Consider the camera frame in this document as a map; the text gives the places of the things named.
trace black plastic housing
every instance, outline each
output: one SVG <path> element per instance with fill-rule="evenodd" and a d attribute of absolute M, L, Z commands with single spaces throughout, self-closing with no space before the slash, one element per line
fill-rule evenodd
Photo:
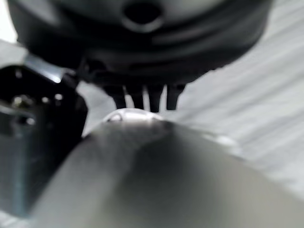
<path fill-rule="evenodd" d="M 21 66 L 0 76 L 0 209 L 26 217 L 80 142 L 87 107 L 65 81 L 54 84 Z M 14 107 L 25 95 L 32 105 Z"/>
<path fill-rule="evenodd" d="M 83 11 L 83 1 L 72 7 L 69 1 L 58 2 L 9 0 L 18 40 L 30 52 L 74 69 L 84 58 L 100 61 L 103 67 L 95 80 L 103 85 L 172 85 L 192 82 L 246 53 L 265 29 L 272 0 L 225 0 L 148 33 L 126 28 L 124 9 L 113 0 L 90 0 Z M 157 3 L 166 20 L 183 18 L 182 8 L 167 15 L 174 1 Z M 115 20 L 96 15 L 106 6 L 117 12 Z"/>

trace circular hole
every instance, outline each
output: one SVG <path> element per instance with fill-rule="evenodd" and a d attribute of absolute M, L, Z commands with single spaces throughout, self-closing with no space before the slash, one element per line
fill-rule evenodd
<path fill-rule="evenodd" d="M 162 11 L 153 3 L 135 2 L 125 7 L 124 15 L 133 23 L 147 25 L 158 20 L 162 16 Z"/>

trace metal screw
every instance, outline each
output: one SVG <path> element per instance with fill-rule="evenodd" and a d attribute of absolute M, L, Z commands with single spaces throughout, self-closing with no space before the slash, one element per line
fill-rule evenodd
<path fill-rule="evenodd" d="M 28 119 L 26 120 L 26 123 L 27 123 L 28 125 L 34 125 L 34 124 L 35 124 L 35 120 L 34 120 L 33 118 L 28 118 Z"/>
<path fill-rule="evenodd" d="M 34 101 L 26 95 L 16 96 L 13 99 L 12 106 L 15 108 L 27 108 L 31 107 Z"/>
<path fill-rule="evenodd" d="M 45 104 L 49 103 L 49 99 L 47 97 L 43 97 L 41 100 Z"/>
<path fill-rule="evenodd" d="M 62 101 L 62 99 L 63 99 L 62 94 L 56 94 L 55 99 L 58 100 L 58 101 Z"/>

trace black plastic part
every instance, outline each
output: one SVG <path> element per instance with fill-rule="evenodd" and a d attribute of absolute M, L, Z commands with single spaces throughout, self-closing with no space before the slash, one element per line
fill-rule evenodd
<path fill-rule="evenodd" d="M 126 86 L 127 93 L 131 96 L 134 108 L 144 109 L 143 106 L 143 87 L 142 86 Z"/>
<path fill-rule="evenodd" d="M 26 217 L 81 140 L 87 107 L 68 80 L 53 84 L 20 66 L 0 76 L 0 209 Z M 10 105 L 22 95 L 32 105 Z"/>
<path fill-rule="evenodd" d="M 117 109 L 127 107 L 124 97 L 124 88 L 122 86 L 105 86 L 103 89 L 109 96 L 113 98 Z"/>
<path fill-rule="evenodd" d="M 162 85 L 149 85 L 147 86 L 149 101 L 150 101 L 150 111 L 152 113 L 158 113 L 160 111 L 160 102 L 163 91 Z"/>
<path fill-rule="evenodd" d="M 167 85 L 167 110 L 176 110 L 178 99 L 185 87 L 185 85 Z"/>
<path fill-rule="evenodd" d="M 256 44 L 272 0 L 225 0 L 208 10 L 193 7 L 204 1 L 159 0 L 164 26 L 149 34 L 125 28 L 121 3 L 127 1 L 10 0 L 9 9 L 18 40 L 31 53 L 74 69 L 84 58 L 101 62 L 105 71 L 93 83 L 179 85 L 233 62 Z M 192 8 L 186 13 L 177 5 Z"/>

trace gray metal surface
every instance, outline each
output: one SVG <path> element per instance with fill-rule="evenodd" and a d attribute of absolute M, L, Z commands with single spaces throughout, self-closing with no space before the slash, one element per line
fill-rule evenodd
<path fill-rule="evenodd" d="M 302 228 L 304 204 L 227 149 L 155 119 L 102 123 L 53 178 L 33 227 Z"/>

